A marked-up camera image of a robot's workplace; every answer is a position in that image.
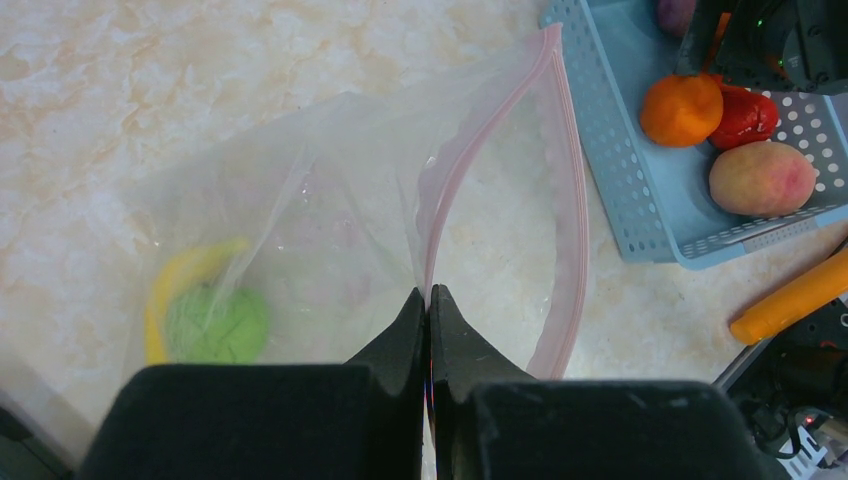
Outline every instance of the peach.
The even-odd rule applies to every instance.
[[[804,155],[777,142],[754,142],[728,150],[710,170],[713,200],[740,215],[788,215],[807,203],[815,185],[815,169]]]

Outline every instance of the red pepper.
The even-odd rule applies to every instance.
[[[721,150],[768,140],[777,128],[777,105],[770,98],[744,88],[722,87],[724,113],[710,135],[710,143]]]

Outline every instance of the toy fruit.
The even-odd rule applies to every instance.
[[[221,294],[215,287],[194,287],[168,308],[168,350],[181,362],[253,363],[268,341],[269,316],[256,291]]]
[[[658,145],[691,147],[715,131],[722,111],[721,89],[709,75],[669,75],[645,94],[639,123]]]
[[[713,200],[741,215],[788,215],[807,203],[815,185],[815,169],[804,155],[777,142],[754,142],[728,150],[710,170]]]
[[[682,38],[695,14],[696,0],[658,0],[657,23],[666,33]]]
[[[153,281],[153,289],[144,309],[144,345],[149,365],[165,363],[168,355],[161,325],[168,305],[175,297],[221,273],[230,259],[250,246],[245,238],[185,250],[173,258]]]
[[[724,113],[710,135],[710,143],[721,150],[767,140],[777,128],[777,105],[767,97],[744,88],[723,87]]]
[[[730,14],[722,13],[721,18],[719,18],[718,26],[716,27],[715,34],[713,35],[713,43],[710,45],[710,49],[707,52],[707,58],[704,60],[704,68],[706,71],[707,67],[715,61],[715,56],[718,53],[718,47],[721,46],[721,41],[724,40],[724,33],[727,31],[727,24],[730,22]],[[719,83],[721,82],[721,75],[718,75]]]

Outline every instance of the orange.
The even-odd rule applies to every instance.
[[[669,75],[645,94],[639,123],[658,145],[691,147],[718,128],[723,109],[721,89],[709,75]]]

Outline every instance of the purple fruit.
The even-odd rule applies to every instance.
[[[657,0],[657,21],[660,29],[678,38],[683,38],[692,15],[695,13],[697,0]]]

